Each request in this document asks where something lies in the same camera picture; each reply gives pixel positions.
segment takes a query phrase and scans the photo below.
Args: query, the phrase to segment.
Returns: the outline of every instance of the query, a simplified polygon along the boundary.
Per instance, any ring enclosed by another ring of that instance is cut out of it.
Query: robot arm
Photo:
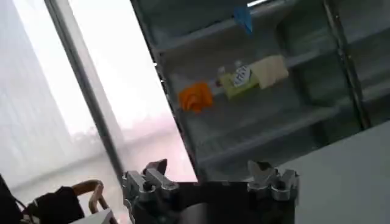
[[[294,223],[299,177],[249,161],[250,182],[173,182],[166,159],[123,176],[124,204],[133,224]]]

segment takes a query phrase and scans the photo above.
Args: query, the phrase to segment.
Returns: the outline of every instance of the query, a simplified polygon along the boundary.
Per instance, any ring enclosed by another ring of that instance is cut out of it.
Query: white table
[[[92,214],[84,219],[77,220],[71,224],[109,224],[110,218],[113,217],[111,209]]]
[[[390,122],[290,161],[297,224],[390,223]]]

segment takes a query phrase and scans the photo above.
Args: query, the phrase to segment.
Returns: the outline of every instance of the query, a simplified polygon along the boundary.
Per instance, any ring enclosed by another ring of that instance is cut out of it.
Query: bottle label
[[[250,68],[247,66],[242,66],[238,68],[231,78],[233,86],[240,87],[246,84],[249,81],[250,73]]]

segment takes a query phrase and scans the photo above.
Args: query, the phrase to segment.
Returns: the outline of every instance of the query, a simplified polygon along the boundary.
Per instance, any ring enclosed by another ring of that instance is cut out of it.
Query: blue clip
[[[249,8],[245,5],[234,9],[234,18],[236,22],[242,26],[248,35],[253,32],[252,17],[250,16]]]

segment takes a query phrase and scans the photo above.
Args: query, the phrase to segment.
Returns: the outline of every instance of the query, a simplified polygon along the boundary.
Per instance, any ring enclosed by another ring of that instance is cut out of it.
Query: orange toy
[[[179,94],[179,100],[183,110],[192,110],[195,113],[200,113],[203,108],[213,105],[213,95],[205,82],[185,88]]]

